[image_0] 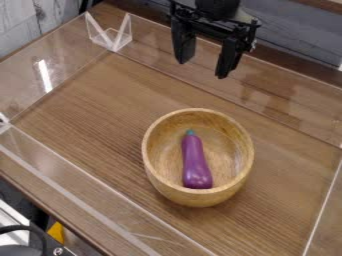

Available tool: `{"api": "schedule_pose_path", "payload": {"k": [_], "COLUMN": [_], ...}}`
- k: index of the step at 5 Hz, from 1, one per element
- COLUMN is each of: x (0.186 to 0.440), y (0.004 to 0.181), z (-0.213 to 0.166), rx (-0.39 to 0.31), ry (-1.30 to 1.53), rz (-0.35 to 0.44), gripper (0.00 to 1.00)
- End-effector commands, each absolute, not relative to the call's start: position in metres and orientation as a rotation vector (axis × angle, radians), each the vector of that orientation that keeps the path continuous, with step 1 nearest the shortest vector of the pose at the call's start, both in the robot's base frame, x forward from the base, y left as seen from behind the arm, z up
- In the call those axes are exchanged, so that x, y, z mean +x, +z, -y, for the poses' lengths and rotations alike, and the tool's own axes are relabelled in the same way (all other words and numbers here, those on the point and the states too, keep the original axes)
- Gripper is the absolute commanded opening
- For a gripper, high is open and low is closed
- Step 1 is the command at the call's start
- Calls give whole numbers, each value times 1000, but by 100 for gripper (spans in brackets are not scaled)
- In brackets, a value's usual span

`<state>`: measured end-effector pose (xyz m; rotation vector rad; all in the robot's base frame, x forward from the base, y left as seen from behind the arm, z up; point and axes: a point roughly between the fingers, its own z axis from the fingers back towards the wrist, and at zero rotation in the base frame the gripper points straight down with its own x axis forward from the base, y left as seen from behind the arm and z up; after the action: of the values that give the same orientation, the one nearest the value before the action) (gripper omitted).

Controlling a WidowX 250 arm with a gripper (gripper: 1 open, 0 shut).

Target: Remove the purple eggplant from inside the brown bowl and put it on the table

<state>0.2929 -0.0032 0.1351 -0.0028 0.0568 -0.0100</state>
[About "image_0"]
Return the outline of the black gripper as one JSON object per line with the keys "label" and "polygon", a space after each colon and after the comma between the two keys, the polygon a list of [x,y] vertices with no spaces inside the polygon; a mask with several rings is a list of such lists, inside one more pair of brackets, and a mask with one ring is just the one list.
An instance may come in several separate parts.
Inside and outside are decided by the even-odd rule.
{"label": "black gripper", "polygon": [[240,0],[168,0],[173,55],[184,64],[195,55],[193,29],[221,43],[215,76],[223,79],[236,68],[243,50],[252,51],[256,44],[259,19],[240,7]]}

